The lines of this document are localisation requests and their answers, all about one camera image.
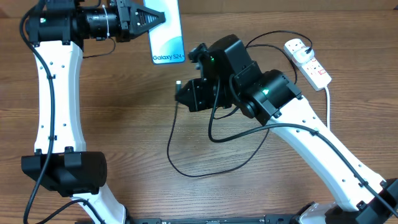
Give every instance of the wooden table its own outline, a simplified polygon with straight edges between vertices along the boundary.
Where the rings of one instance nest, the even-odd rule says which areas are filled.
[[[21,223],[34,181],[21,171],[21,156],[33,153],[39,117],[33,55],[17,31],[18,19],[0,27],[0,223]],[[330,73],[331,129],[361,161],[385,179],[398,177],[398,13],[397,11],[267,12],[183,15],[185,49],[236,34],[244,42],[262,32],[295,30],[314,42],[317,59]],[[296,36],[274,34],[258,43],[283,44]],[[85,54],[107,52],[111,42],[86,41]],[[263,71],[293,71],[284,56],[250,49]],[[118,44],[115,53],[83,62],[81,123],[89,151],[102,151],[108,185],[134,217],[254,217],[295,213],[308,202],[333,197],[303,159],[275,134],[253,160],[230,174],[190,179],[166,158],[174,113],[174,85],[199,77],[189,62],[154,66],[147,36]],[[298,87],[325,117],[325,93],[315,92],[299,74]],[[218,115],[229,110],[220,110]],[[264,133],[213,144],[207,137],[210,111],[189,113],[180,106],[171,156],[177,167],[201,174],[234,167],[257,148]],[[258,126],[241,113],[217,121],[214,135],[229,136]],[[30,222],[69,201],[41,188]],[[56,223],[88,216],[74,205]],[[398,223],[391,219],[389,223]]]

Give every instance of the extension cord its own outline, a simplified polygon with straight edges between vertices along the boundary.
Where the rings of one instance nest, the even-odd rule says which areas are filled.
[[[308,49],[309,47],[306,47],[300,39],[292,39],[286,42],[284,46],[287,55],[300,69],[311,86],[319,91],[327,87],[331,82],[331,77],[314,57],[314,51],[311,50],[307,53]]]

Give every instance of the background wall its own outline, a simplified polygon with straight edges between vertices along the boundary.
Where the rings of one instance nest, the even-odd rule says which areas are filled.
[[[37,0],[0,0],[0,17],[22,17]],[[84,5],[95,4],[86,0]],[[397,0],[180,0],[182,14],[275,11],[386,10]]]

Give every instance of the white plug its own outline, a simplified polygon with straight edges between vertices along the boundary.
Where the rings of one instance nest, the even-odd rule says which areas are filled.
[[[287,55],[300,69],[311,86],[316,91],[319,91],[331,82],[331,77],[314,57],[315,53],[313,50],[308,54],[306,53],[308,49],[309,47],[306,47],[300,39],[290,40],[284,46]]]

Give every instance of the power strip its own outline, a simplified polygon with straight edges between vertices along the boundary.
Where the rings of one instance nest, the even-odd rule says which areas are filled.
[[[293,39],[286,42],[284,50],[300,69],[311,86],[316,90],[324,89],[330,82],[331,77],[314,57],[313,50],[307,53],[306,47],[300,39]]]

